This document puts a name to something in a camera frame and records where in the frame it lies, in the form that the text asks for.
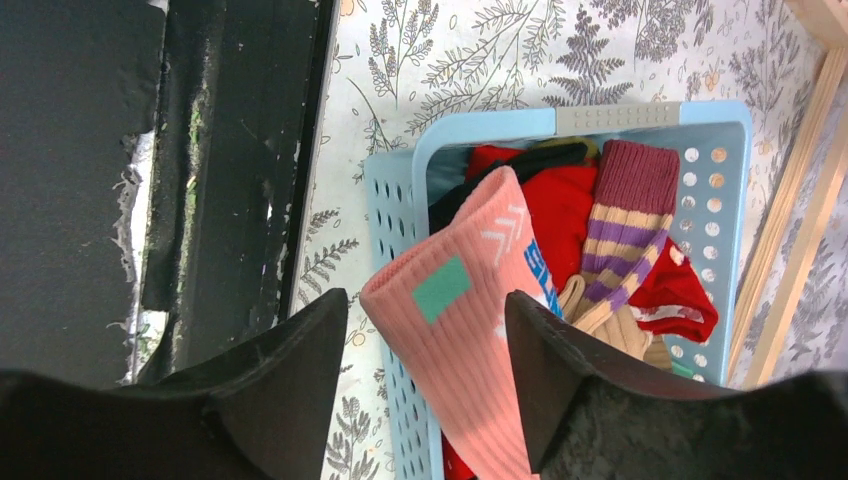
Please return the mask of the pink green patterned sock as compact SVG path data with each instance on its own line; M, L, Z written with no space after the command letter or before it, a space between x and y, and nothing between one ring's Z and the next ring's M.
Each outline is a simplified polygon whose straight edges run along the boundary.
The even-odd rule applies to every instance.
M529 479L505 329L515 290L555 308L513 169L490 172L451 223L403 252L363 287L360 302L481 479Z

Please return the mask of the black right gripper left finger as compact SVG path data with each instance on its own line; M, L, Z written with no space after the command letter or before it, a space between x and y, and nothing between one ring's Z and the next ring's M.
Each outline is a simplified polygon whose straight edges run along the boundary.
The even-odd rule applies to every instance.
M5 479L317 479L348 317L345 290L152 385L94 390L1 374Z

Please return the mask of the red sock in basket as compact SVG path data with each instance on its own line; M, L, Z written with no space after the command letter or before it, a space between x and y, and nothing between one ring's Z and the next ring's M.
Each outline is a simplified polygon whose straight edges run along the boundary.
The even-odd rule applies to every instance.
M598 149L584 143L532 149L482 145L472 150L466 169L468 181L492 166L514 170L558 293L579 272L593 205L597 156Z

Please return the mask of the maroon purple striped sock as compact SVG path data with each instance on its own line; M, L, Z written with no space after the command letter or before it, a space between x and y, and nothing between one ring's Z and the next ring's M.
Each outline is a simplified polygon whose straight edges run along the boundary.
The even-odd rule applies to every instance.
M653 269L676 212L679 153L610 140L602 148L581 273L582 314L614 312Z

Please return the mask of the tan beige sock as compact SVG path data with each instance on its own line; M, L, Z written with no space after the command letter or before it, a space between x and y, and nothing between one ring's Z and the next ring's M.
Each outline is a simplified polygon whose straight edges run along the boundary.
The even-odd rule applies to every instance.
M584 278L575 274L567 280L563 291L558 296L559 306L565 319L570 323L575 320L574 313L585 288ZM663 371L672 371L671 357L663 340L661 338L655 339L650 332L640 329L635 316L627 306L613 314L595 329L592 335L649 365Z

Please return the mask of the red snowflake sock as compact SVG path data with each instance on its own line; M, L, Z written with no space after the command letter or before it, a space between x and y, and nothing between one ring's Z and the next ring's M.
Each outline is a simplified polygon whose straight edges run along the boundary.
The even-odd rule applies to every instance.
M707 341L719 320L690 260L670 238L629 306L642 330L696 343Z

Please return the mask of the blue plastic sock basket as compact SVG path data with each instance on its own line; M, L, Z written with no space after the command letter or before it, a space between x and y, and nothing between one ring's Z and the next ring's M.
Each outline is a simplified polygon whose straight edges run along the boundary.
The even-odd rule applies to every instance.
M429 232L429 206L455 187L479 145L526 147L587 136L674 150L681 162L672 240L690 259L719 319L702 342L668 335L677 374L728 380L752 122L738 101L660 102L451 114L405 149L364 162L373 264L382 268Z

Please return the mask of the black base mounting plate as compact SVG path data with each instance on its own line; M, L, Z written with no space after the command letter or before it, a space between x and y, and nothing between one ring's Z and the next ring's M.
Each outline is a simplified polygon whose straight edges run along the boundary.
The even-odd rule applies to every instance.
M1 5L1 365L91 388L288 317L334 1Z

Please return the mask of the wooden clothes rack frame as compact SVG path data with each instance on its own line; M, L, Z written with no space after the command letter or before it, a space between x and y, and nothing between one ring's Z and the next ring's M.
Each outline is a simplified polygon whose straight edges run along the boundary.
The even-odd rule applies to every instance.
M776 189L760 241L753 251L735 303L732 343L727 373L738 369L739 356L749 333L755 310L764 292L781 245L782 234L799 199L801 185L810 170L813 154L822 138L827 116L838 87L847 80L847 4L844 1L791 1L793 14L827 50L812 99L801 121L787 166ZM799 228L789 259L776 290L772 307L763 322L750 365L741 382L751 390L769 382L816 251L847 175L847 117L842 115L821 173Z

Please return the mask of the floral table mat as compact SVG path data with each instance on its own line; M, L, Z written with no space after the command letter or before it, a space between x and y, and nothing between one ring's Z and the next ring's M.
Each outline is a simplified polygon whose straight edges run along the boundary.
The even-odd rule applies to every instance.
M753 117L742 255L759 240L824 50L783 1L341 1L293 294L350 307L320 479L395 479L362 161L445 114L737 99ZM847 178L774 375L847 367Z

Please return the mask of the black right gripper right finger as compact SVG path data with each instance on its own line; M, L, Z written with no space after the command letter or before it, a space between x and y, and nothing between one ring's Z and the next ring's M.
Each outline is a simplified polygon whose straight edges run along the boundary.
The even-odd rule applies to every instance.
M526 293L505 302L531 470L543 479L843 479L847 375L751 391L687 379L564 323Z

